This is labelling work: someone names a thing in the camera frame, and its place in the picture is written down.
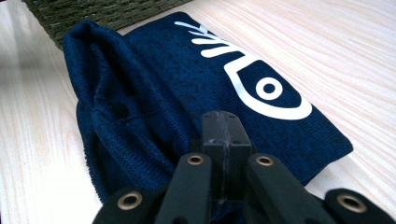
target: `wicker basket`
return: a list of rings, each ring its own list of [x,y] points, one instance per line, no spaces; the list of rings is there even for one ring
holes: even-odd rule
[[[79,21],[90,20],[118,30],[190,0],[26,0],[26,5],[58,48],[64,33]]]

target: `screw hole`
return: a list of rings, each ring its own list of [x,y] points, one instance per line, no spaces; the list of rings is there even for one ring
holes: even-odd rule
[[[187,162],[191,165],[199,165],[204,163],[204,158],[202,156],[194,155],[194,156],[190,156],[187,159]]]
[[[188,224],[189,221],[184,217],[175,217],[172,224]]]
[[[260,156],[258,158],[256,158],[256,162],[260,165],[264,165],[264,166],[271,166],[272,164],[274,164],[274,161],[266,156]]]
[[[142,195],[137,191],[133,191],[122,195],[122,197],[119,198],[118,206],[122,210],[131,210],[139,206],[142,201]]]
[[[355,196],[348,194],[340,194],[337,196],[337,201],[341,205],[343,205],[343,207],[345,207],[346,209],[352,212],[363,213],[367,211],[366,205]]]

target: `microfiber towel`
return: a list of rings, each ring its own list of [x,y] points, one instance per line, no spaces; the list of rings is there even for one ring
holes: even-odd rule
[[[304,185],[352,150],[271,66],[182,12],[127,35],[83,21],[64,37],[64,57],[102,202],[124,187],[168,184],[190,139],[201,136],[201,116],[212,110],[238,116],[255,147]],[[214,205],[212,220],[226,223],[239,208]]]

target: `wooden table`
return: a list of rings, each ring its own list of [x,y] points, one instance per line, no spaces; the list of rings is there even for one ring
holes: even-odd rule
[[[175,11],[269,63],[350,139],[310,192],[354,189],[396,217],[396,2],[196,0],[150,21]],[[76,103],[63,53],[24,3],[0,3],[2,223],[92,222]]]

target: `printed logo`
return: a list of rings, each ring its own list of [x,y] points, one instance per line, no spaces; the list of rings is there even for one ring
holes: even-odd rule
[[[293,108],[284,108],[284,107],[268,105],[251,96],[248,93],[248,91],[244,88],[244,85],[240,77],[238,76],[238,72],[240,70],[248,67],[252,63],[259,60],[249,52],[221,38],[218,38],[215,35],[209,34],[207,29],[202,25],[200,25],[200,27],[195,27],[182,21],[176,21],[175,25],[191,28],[197,31],[197,32],[189,31],[191,34],[209,38],[209,39],[195,38],[191,41],[193,44],[196,45],[224,44],[225,45],[223,47],[218,47],[214,49],[202,50],[201,55],[206,58],[213,58],[221,54],[235,52],[235,51],[239,51],[244,54],[244,56],[242,56],[241,58],[226,63],[224,65],[224,70],[227,73],[228,77],[230,78],[231,82],[233,83],[233,87],[235,88],[239,98],[242,100],[242,102],[245,105],[250,107],[252,110],[264,116],[274,119],[304,119],[311,114],[312,105],[304,97],[301,97],[301,104],[299,106]],[[275,87],[275,90],[272,91],[271,93],[265,92],[264,86],[267,84],[273,85]],[[283,91],[283,87],[280,84],[280,82],[272,77],[264,77],[256,85],[256,92],[263,100],[268,100],[268,101],[275,100],[282,94],[282,91]]]

